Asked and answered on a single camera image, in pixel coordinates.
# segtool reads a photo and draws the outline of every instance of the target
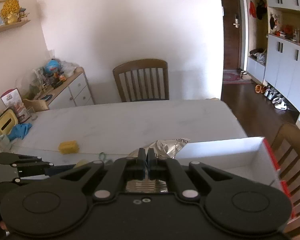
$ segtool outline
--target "rug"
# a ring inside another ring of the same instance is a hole
[[[240,78],[240,69],[224,69],[223,70],[223,84],[250,84],[251,80],[244,80]]]

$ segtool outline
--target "white table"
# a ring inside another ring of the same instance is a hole
[[[203,142],[245,137],[236,117],[220,100],[129,102],[40,112],[12,151],[62,165],[96,160],[100,152],[117,159],[159,139]],[[80,154],[58,152],[59,144],[70,140],[77,141]]]

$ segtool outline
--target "slipper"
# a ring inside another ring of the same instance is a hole
[[[260,85],[256,85],[255,92],[256,93],[260,93],[261,92],[261,86]]]

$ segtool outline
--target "cardboard box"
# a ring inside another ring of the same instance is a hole
[[[271,185],[289,196],[279,179],[280,167],[263,137],[188,143],[176,159],[182,165],[199,161],[235,175]]]

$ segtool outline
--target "chair backrest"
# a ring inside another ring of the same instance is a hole
[[[284,123],[271,146],[281,167],[280,179],[285,180],[291,194],[294,218],[285,232],[290,237],[300,236],[300,129],[292,123]]]
[[[169,100],[168,64],[160,59],[130,61],[113,69],[122,102]]]

